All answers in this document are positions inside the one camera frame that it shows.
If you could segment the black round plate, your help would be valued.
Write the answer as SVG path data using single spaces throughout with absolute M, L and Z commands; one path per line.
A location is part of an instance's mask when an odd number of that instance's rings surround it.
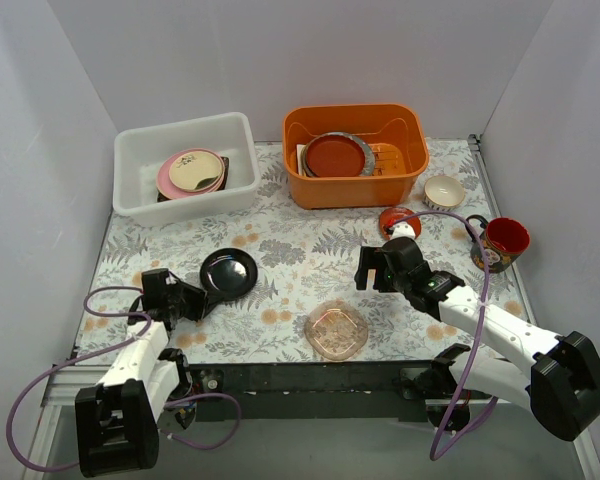
M 205 258 L 199 271 L 202 287 L 223 301 L 244 297 L 256 285 L 258 268 L 254 259 L 237 248 L 223 248 Z

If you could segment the small red saucer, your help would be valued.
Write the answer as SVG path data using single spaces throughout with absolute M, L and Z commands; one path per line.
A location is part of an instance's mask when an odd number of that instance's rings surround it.
M 412 217 L 414 212 L 404 207 L 385 209 L 379 216 L 379 228 L 386 240 L 393 237 L 407 236 L 417 239 L 422 226 L 418 217 Z

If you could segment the pink glass square plate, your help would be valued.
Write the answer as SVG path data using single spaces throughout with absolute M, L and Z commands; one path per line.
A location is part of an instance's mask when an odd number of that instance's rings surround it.
M 343 301 L 324 302 L 315 308 L 306 319 L 303 330 L 313 350 L 334 362 L 353 358 L 369 337 L 367 321 Z

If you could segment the pink round plate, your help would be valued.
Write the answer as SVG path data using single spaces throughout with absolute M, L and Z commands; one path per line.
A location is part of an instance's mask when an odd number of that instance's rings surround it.
M 195 197 L 222 189 L 228 170 L 227 158 L 206 149 L 189 149 L 162 164 L 156 187 L 167 200 Z

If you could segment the cream plate with dark patch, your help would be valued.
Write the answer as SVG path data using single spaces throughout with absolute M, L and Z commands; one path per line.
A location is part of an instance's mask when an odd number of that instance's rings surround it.
M 192 150 L 175 157 L 168 170 L 171 182 L 179 189 L 194 192 L 199 182 L 220 174 L 222 161 L 218 155 L 207 150 Z

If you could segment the black square floral plate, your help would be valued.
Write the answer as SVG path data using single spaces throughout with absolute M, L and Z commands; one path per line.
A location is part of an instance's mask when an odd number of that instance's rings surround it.
M 202 190 L 188 192 L 176 187 L 170 180 L 168 170 L 171 165 L 174 163 L 174 160 L 166 161 L 159 169 L 158 175 L 156 177 L 156 188 L 157 195 L 156 200 L 158 202 L 165 202 L 170 200 L 178 200 L 184 198 L 191 198 L 200 196 L 207 193 L 212 193 L 215 191 L 221 191 L 225 188 L 228 173 L 229 173 L 229 158 L 221 156 L 220 157 L 223 163 L 223 171 L 222 175 L 216 177 L 213 183 L 208 183 L 205 188 Z

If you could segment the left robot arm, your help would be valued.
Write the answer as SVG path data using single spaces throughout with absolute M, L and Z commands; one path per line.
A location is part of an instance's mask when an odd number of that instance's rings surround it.
M 166 268 L 144 272 L 141 282 L 142 295 L 130 311 L 150 319 L 128 320 L 131 343 L 96 385 L 75 398 L 79 465 L 86 478 L 154 467 L 164 406 L 175 401 L 176 420 L 186 428 L 195 403 L 183 399 L 221 385 L 215 377 L 196 377 L 183 351 L 167 346 L 176 321 L 202 318 L 207 293 Z

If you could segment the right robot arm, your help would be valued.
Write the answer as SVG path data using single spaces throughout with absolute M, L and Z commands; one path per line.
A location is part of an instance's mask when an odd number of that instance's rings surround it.
M 362 247 L 355 283 L 359 290 L 400 293 L 415 310 L 497 352 L 495 359 L 478 361 L 470 360 L 466 345 L 447 348 L 406 382 L 423 397 L 479 391 L 530 411 L 565 441 L 600 416 L 600 357 L 588 337 L 577 331 L 559 335 L 485 304 L 459 277 L 432 270 L 413 240 Z

